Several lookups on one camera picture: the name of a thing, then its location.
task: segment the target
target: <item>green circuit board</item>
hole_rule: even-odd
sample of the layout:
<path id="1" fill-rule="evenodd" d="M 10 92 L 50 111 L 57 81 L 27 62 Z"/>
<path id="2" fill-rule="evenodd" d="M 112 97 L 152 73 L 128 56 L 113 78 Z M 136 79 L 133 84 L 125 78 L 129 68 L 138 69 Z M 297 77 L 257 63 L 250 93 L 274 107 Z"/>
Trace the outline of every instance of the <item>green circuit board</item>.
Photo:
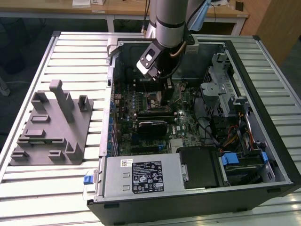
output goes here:
<path id="1" fill-rule="evenodd" d="M 171 140 L 181 139 L 183 146 L 201 145 L 201 137 L 191 108 L 193 88 L 186 89 L 185 83 L 174 84 L 174 94 L 167 106 L 160 106 L 155 92 L 136 92 L 134 87 L 116 91 L 115 103 L 118 109 L 119 156 L 151 154 L 137 153 L 135 148 L 160 147 L 159 153 L 171 153 Z M 167 125 L 167 133 L 156 139 L 141 139 L 137 133 L 138 121 L 135 113 L 172 113 L 173 119 Z"/>

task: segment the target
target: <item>slotted aluminum table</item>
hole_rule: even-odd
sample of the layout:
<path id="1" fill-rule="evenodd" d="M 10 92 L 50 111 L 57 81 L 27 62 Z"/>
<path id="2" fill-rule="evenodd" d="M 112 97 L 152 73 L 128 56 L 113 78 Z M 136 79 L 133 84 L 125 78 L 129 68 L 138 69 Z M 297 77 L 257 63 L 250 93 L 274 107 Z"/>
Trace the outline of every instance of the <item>slotted aluminum table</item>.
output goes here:
<path id="1" fill-rule="evenodd" d="M 80 225 L 101 226 L 86 206 L 95 187 L 86 187 L 83 176 L 98 165 L 102 128 L 102 104 L 109 64 L 107 45 L 112 40 L 142 38 L 136 33 L 62 32 L 53 36 L 32 81 L 20 112 L 0 154 L 0 226 Z M 261 41 L 253 37 L 197 36 L 200 40 L 232 40 L 259 95 L 273 119 L 297 168 L 301 170 L 301 102 L 271 59 Z M 48 91 L 52 79 L 61 79 L 63 89 L 73 98 L 88 95 L 94 108 L 85 148 L 85 161 L 79 166 L 8 166 L 16 140 L 24 129 L 34 91 Z M 275 198 L 241 213 L 225 213 L 181 218 L 138 225 L 299 225 L 300 190 Z"/>

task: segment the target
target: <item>blue latch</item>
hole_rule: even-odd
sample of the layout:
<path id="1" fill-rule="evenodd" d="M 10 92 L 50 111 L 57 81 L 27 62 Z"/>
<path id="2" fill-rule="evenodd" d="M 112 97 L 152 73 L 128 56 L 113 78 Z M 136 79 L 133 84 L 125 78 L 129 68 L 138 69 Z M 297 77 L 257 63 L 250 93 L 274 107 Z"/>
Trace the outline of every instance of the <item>blue latch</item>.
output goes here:
<path id="1" fill-rule="evenodd" d="M 111 109 L 113 109 L 113 110 L 115 110 L 115 105 L 114 105 L 114 102 L 110 102 L 110 107 L 111 107 Z"/>
<path id="2" fill-rule="evenodd" d="M 93 175 L 85 175 L 84 185 L 92 185 L 92 184 L 93 184 Z"/>
<path id="3" fill-rule="evenodd" d="M 265 152 L 262 152 L 261 155 L 262 155 L 264 163 L 267 163 L 269 160 L 267 154 Z"/>
<path id="4" fill-rule="evenodd" d="M 228 165 L 228 164 L 238 164 L 238 163 L 239 163 L 239 160 L 238 160 L 236 153 L 225 153 L 222 156 L 222 164 L 224 166 Z"/>
<path id="5" fill-rule="evenodd" d="M 158 145 L 159 151 L 162 151 L 162 149 L 165 147 L 165 145 Z"/>
<path id="6" fill-rule="evenodd" d="M 108 144 L 107 144 L 107 149 L 108 149 L 108 150 L 111 150 L 111 149 L 112 149 L 112 144 L 111 144 L 111 143 L 108 143 Z"/>

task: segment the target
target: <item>power supply label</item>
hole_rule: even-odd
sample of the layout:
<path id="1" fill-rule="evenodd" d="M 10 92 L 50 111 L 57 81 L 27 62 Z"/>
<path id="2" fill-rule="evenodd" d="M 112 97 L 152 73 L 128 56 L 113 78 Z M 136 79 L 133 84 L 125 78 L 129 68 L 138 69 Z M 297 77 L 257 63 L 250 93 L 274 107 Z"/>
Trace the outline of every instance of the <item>power supply label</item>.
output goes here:
<path id="1" fill-rule="evenodd" d="M 163 192 L 163 172 L 161 161 L 132 163 L 134 194 Z"/>

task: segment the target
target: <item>gray plastic holder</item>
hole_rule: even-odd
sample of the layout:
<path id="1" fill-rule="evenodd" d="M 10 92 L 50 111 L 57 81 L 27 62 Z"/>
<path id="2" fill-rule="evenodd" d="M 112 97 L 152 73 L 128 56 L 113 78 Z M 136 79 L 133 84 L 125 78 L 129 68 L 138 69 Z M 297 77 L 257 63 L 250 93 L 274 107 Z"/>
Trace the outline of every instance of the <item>gray plastic holder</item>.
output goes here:
<path id="1" fill-rule="evenodd" d="M 50 83 L 56 99 L 47 99 L 44 92 L 33 95 L 34 109 L 11 155 L 11 165 L 82 163 L 93 100 L 87 96 L 72 100 L 62 84 L 60 80 Z"/>

